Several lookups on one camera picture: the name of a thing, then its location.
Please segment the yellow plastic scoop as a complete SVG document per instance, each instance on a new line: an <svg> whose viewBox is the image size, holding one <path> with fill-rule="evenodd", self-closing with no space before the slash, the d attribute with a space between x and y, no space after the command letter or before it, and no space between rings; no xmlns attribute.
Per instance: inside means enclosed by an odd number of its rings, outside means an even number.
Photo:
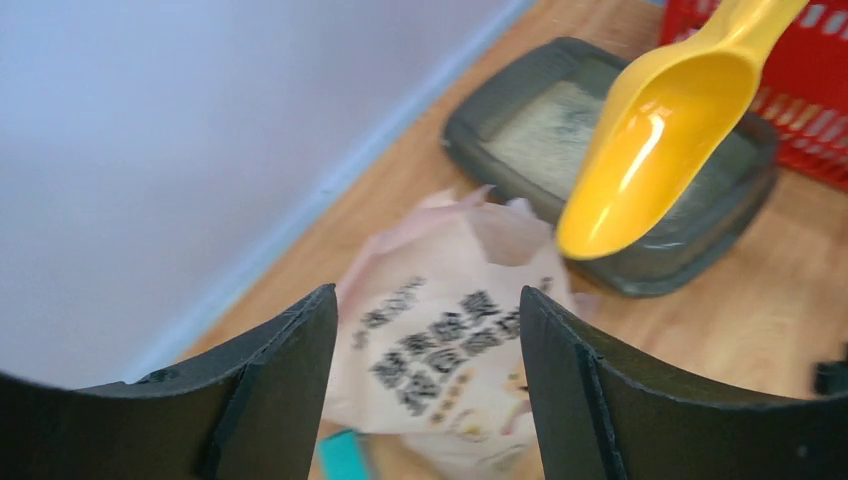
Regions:
<svg viewBox="0 0 848 480"><path fill-rule="evenodd" d="M804 1L723 1L700 30L633 61L612 85L557 226L564 256L640 239L747 112Z"/></svg>

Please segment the pink cat litter bag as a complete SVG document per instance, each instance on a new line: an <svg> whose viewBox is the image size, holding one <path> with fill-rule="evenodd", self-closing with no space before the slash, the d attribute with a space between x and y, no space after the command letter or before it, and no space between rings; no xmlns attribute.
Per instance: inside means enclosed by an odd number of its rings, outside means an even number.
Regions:
<svg viewBox="0 0 848 480"><path fill-rule="evenodd" d="M336 286L323 416L396 438L445 479L539 479L520 294L580 298L530 202L487 195L433 194L366 242Z"/></svg>

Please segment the black bag clip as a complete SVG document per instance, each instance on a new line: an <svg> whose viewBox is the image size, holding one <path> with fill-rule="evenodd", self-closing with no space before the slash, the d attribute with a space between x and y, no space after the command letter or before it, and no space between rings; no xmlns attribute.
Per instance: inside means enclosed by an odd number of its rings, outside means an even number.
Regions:
<svg viewBox="0 0 848 480"><path fill-rule="evenodd" d="M813 390L822 396L847 393L847 353L840 360L817 362L814 367Z"/></svg>

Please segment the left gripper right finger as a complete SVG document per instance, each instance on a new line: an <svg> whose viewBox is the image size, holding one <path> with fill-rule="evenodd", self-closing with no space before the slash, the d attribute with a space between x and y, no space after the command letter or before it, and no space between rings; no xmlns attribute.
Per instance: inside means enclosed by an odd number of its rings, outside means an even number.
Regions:
<svg viewBox="0 0 848 480"><path fill-rule="evenodd" d="M540 290L520 340L548 479L843 479L847 398L800 400L675 367Z"/></svg>

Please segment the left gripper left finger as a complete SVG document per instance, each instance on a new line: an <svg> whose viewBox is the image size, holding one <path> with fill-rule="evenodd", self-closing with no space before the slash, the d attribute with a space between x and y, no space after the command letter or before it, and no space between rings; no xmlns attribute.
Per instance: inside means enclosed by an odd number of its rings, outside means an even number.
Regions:
<svg viewBox="0 0 848 480"><path fill-rule="evenodd" d="M326 284L142 380L79 390L1 378L5 479L305 479L337 335Z"/></svg>

